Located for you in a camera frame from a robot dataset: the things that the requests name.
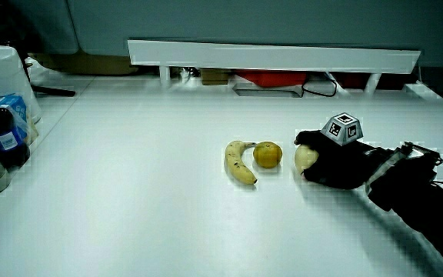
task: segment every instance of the yellow banana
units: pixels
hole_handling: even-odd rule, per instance
[[[242,153],[252,146],[255,146],[254,142],[233,141],[227,145],[225,150],[228,170],[237,180],[246,185],[254,185],[258,181],[254,173],[242,161]]]

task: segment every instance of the white tabletop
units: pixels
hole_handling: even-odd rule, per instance
[[[41,136],[0,194],[0,276],[443,275],[438,254],[363,188],[303,181],[293,164],[296,134],[341,112],[361,120],[363,142],[443,157],[443,100],[420,85],[422,97],[269,98],[147,76],[62,81],[81,93],[39,99]],[[225,170],[236,139],[283,149],[267,170],[245,151],[255,189]]]

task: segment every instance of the blue bottle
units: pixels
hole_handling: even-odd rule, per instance
[[[30,157],[30,149],[19,135],[15,118],[7,108],[0,107],[0,162],[9,169],[20,167]]]

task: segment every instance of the shelf leg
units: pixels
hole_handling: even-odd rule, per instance
[[[160,66],[160,83],[163,87],[170,87],[170,68],[168,66]]]
[[[378,80],[381,78],[382,73],[372,73],[370,78],[368,78],[367,85],[365,86],[364,93],[367,96],[374,95],[375,89],[377,88]]]

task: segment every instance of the orange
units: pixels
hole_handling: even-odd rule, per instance
[[[255,146],[252,155],[259,166],[272,169],[280,163],[283,151],[274,142],[260,142]]]

